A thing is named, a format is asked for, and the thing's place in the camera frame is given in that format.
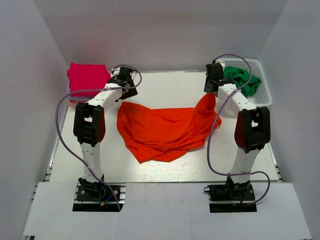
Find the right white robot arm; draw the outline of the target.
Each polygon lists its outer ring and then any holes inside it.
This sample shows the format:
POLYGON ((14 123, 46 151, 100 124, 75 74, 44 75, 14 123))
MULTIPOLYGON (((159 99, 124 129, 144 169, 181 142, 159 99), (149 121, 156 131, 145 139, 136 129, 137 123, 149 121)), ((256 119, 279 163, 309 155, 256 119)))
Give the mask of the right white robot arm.
POLYGON ((225 174, 225 184, 210 185, 208 193, 213 202, 253 201, 252 168, 271 138, 270 111, 251 103, 232 80, 224 78, 224 68, 222 61, 206 65, 204 91, 214 94, 236 115, 234 140, 237 153, 232 169, 225 174))

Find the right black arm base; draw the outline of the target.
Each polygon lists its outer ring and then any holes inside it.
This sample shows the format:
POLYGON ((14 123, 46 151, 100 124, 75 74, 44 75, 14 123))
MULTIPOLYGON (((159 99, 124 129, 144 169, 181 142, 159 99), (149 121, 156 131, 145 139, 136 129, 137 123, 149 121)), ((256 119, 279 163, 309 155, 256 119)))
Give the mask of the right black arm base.
POLYGON ((208 194, 210 213, 255 213, 257 206, 253 203, 255 193, 252 185, 245 190, 232 192, 223 184, 207 185, 203 192, 208 194))

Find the orange t-shirt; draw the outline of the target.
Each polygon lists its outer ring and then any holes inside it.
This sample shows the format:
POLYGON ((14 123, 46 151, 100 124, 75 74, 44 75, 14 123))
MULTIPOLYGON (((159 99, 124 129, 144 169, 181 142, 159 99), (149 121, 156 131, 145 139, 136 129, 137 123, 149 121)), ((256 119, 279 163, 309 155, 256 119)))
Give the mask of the orange t-shirt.
POLYGON ((117 130, 138 163, 172 162, 203 147, 211 129, 222 120, 216 96, 205 94, 194 107, 151 109, 124 101, 117 112, 117 130))

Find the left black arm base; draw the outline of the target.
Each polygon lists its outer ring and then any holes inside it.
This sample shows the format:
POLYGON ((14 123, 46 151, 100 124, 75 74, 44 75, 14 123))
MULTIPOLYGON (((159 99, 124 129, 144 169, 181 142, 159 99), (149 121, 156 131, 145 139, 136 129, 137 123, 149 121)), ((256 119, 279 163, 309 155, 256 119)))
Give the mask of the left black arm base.
POLYGON ((124 184, 111 184, 110 187, 107 187, 100 182, 89 182, 79 178, 72 211, 120 212, 125 203, 125 193, 126 186, 124 184))

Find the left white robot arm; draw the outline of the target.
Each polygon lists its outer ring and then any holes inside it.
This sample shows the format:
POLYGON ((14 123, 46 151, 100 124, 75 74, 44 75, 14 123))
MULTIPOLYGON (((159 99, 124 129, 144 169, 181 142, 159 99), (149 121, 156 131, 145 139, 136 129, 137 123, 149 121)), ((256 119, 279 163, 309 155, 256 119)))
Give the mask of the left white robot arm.
POLYGON ((105 113, 113 103, 138 94, 133 80, 133 73, 138 71, 128 65, 119 65, 111 70, 112 73, 115 71, 118 73, 108 80, 104 90, 75 107, 73 134, 85 162, 83 177, 78 179, 77 201, 105 201, 112 196, 112 191, 102 183, 100 143, 106 133, 105 113))

